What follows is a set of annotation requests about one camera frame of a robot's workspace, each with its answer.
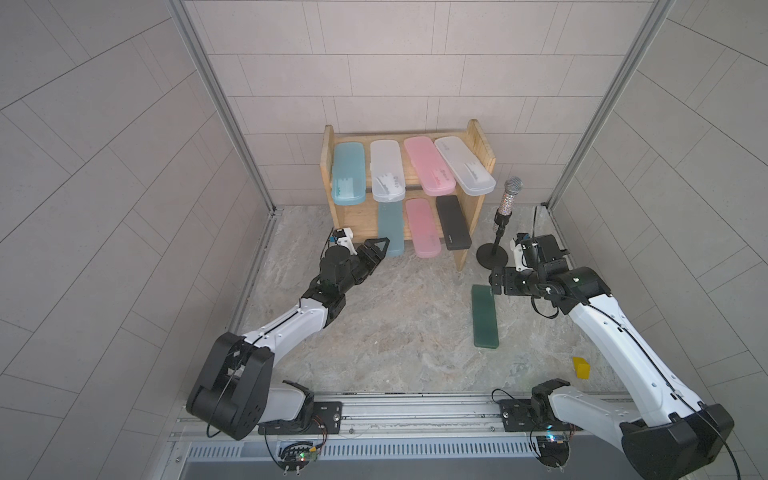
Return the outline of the blue-grey pencil case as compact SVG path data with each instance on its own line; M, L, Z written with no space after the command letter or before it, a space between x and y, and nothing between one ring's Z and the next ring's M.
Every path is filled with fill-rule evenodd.
M402 255L405 250L403 203L379 203L377 227L378 237L389 239L386 256Z

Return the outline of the dark green pencil case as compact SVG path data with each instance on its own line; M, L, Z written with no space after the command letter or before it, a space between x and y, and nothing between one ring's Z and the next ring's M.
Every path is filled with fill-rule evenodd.
M472 286L471 310L474 345L478 348L498 348L496 306L490 286Z

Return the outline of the black pencil case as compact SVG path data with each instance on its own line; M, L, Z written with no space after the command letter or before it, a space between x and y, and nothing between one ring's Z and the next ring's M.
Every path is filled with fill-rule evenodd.
M468 250L472 240L458 197L439 196L435 199L435 205L446 248L449 251Z

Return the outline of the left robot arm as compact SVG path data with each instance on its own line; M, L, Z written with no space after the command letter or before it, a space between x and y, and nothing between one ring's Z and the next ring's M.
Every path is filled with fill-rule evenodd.
M186 412L235 440L257 427L280 433L308 428L314 393L296 382L274 383L273 368L339 316L346 293L376 270L389 244L383 237L355 246L344 231L331 232L319 272L296 305L256 330L225 332L215 340L191 388Z

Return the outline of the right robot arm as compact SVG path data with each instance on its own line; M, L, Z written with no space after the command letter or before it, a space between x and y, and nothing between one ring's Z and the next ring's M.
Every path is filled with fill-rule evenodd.
M682 479L730 449L734 420L685 385L643 339L604 280L589 267L570 268L552 235L518 234L514 264L493 268L496 295L548 301L598 347L633 405L622 409L552 379L531 391L534 431L557 425L585 430L620 450L644 479Z

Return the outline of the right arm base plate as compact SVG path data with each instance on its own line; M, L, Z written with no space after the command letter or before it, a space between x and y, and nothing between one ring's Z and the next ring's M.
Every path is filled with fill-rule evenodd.
M527 399L515 401L510 398L502 398L495 400L495 403L499 406L503 428L507 433L552 431L564 434L565 432L574 433L581 431L580 427L554 418L537 417L530 405L530 401Z

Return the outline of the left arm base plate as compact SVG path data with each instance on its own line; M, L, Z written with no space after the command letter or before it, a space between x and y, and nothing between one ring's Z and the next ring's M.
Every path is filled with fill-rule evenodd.
M304 406L295 420L276 420L258 425L260 435L338 434L343 413L342 402L313 402Z

